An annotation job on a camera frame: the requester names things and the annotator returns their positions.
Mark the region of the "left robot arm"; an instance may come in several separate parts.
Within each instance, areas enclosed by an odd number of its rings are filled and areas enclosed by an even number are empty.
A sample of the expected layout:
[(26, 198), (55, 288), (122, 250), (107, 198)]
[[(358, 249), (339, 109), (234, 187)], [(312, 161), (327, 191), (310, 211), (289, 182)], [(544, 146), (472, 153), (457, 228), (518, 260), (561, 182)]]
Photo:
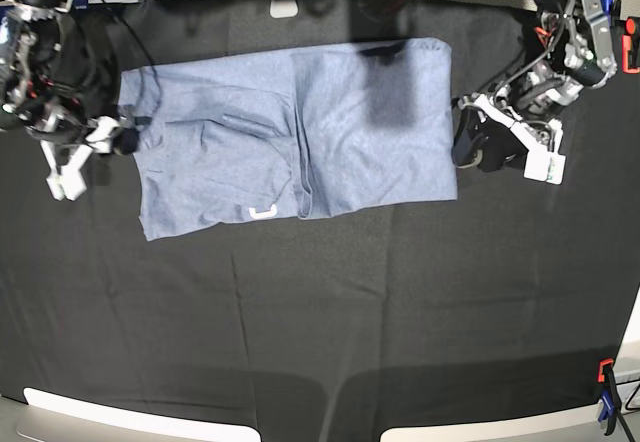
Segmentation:
[(452, 158), (493, 172), (520, 166), (525, 178), (558, 185), (566, 158), (561, 112), (617, 72), (602, 0), (534, 0), (541, 52), (483, 92), (461, 97)]

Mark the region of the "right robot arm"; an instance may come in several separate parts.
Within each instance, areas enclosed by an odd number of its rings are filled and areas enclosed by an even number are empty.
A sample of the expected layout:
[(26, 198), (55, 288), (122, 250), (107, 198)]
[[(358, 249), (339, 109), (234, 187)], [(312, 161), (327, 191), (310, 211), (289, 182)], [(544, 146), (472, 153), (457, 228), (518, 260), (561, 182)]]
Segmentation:
[(119, 73), (77, 0), (1, 0), (1, 128), (55, 152), (129, 155), (138, 142), (115, 106)]

